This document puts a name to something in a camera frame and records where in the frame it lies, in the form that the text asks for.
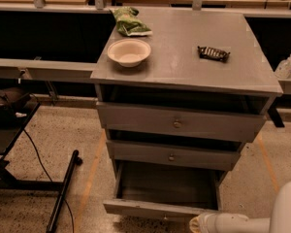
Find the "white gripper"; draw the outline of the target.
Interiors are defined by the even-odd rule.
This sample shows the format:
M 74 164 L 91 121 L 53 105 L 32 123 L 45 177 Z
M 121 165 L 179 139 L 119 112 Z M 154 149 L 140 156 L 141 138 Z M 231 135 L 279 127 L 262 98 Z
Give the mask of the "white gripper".
M 216 214 L 202 213 L 189 221 L 192 233 L 217 233 L 215 226 Z

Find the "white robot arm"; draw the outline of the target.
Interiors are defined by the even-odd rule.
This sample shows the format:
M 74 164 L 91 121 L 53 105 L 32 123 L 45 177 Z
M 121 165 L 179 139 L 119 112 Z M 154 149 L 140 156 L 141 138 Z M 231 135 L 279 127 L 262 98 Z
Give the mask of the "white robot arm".
M 270 217 L 202 213 L 189 221 L 192 233 L 291 233 L 291 182 L 277 194 Z

